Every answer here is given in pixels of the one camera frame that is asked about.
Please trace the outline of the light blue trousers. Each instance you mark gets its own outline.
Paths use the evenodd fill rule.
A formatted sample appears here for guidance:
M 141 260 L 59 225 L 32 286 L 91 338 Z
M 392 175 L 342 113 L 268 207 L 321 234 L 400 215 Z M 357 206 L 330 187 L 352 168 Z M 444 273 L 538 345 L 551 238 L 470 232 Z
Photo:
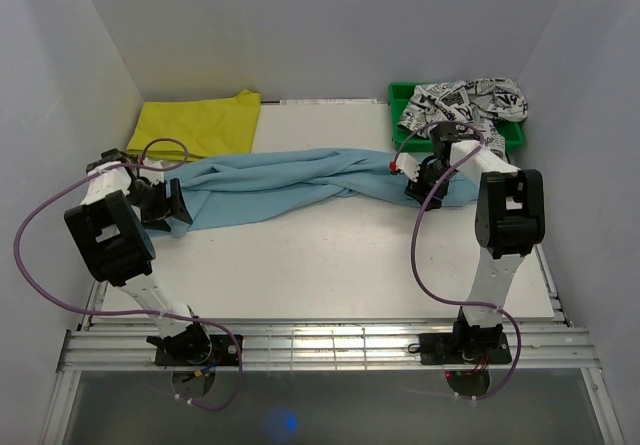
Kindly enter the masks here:
M 231 154 L 183 165 L 166 176 L 180 181 L 193 218 L 190 232 L 262 222 L 357 195 L 417 208 L 404 193 L 407 179 L 391 174 L 392 158 L 366 149 Z

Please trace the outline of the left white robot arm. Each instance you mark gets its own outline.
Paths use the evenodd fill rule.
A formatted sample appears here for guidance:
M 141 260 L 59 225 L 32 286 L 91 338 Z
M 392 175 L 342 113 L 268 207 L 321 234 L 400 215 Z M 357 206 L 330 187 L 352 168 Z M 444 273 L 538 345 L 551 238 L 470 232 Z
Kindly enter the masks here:
M 169 220 L 190 225 L 179 180 L 153 169 L 139 170 L 135 155 L 118 149 L 90 163 L 91 178 L 81 203 L 66 211 L 65 223 L 94 279 L 129 295 L 158 328 L 149 343 L 172 359 L 193 365 L 209 360 L 213 345 L 185 303 L 175 300 L 153 275 L 156 258 L 149 233 L 169 232 Z

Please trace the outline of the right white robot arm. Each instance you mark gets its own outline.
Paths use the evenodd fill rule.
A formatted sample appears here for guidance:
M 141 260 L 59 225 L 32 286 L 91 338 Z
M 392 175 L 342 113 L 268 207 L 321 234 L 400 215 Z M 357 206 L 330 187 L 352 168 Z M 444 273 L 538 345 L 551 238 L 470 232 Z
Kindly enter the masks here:
M 520 169 L 498 157 L 474 125 L 444 121 L 424 129 L 432 155 L 417 161 L 397 151 L 390 170 L 407 177 L 405 192 L 422 212 L 445 198 L 456 173 L 477 188 L 479 261 L 468 298 L 456 304 L 459 313 L 446 343 L 458 359 L 474 362 L 500 349 L 504 305 L 516 271 L 544 238 L 543 178 L 535 169 Z

